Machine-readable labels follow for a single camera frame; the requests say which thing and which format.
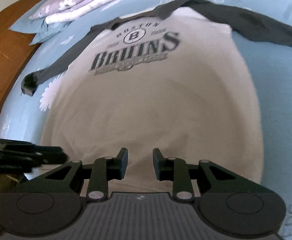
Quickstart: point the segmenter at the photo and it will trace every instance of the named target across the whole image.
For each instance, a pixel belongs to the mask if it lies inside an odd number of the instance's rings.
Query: triangular cutout
[[[215,166],[210,166],[209,168],[217,180],[236,179],[232,175],[220,170],[219,168],[217,168]]]
[[[46,179],[55,179],[55,180],[63,180],[68,172],[70,171],[71,167],[64,167],[63,169],[56,171],[53,174],[50,174],[49,176],[46,177]]]

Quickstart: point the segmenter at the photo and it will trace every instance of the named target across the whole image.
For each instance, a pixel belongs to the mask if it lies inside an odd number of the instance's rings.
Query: blue pillow
[[[29,17],[33,15],[40,6],[48,0],[42,0],[22,15],[9,29],[20,33],[36,33],[30,45],[47,41],[55,36],[58,32],[63,31],[70,22],[60,22],[48,25],[44,18],[37,20],[30,20]]]

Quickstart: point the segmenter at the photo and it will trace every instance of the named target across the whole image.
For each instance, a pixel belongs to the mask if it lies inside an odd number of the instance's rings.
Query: blue bed sheet
[[[61,78],[41,85],[31,98],[20,84],[29,73],[45,68],[82,39],[90,27],[115,17],[138,12],[171,0],[116,0],[72,22],[63,32],[44,42],[17,79],[0,115],[0,138],[38,143],[49,112],[46,100]],[[209,0],[247,8],[292,25],[292,0]],[[265,169],[262,185],[286,202],[287,216],[279,234],[292,240],[292,48],[251,42],[233,32],[257,89],[264,135]],[[46,90],[46,99],[42,94]]]

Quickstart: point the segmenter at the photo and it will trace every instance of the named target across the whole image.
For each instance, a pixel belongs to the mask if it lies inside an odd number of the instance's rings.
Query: circular emblem
[[[131,44],[131,43],[134,43],[136,41],[139,41],[142,37],[145,36],[145,34],[146,34],[145,29],[141,29],[141,28],[135,29],[125,36],[124,43]]]

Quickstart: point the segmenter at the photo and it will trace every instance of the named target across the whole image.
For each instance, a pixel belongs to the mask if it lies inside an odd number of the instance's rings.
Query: round joint
[[[104,197],[104,193],[102,193],[101,191],[92,191],[92,192],[89,192],[88,196],[91,199],[101,199]]]
[[[188,191],[181,191],[181,192],[178,192],[176,194],[176,196],[179,198],[179,199],[182,199],[182,200],[186,200],[186,199],[191,199],[193,194],[188,192]]]

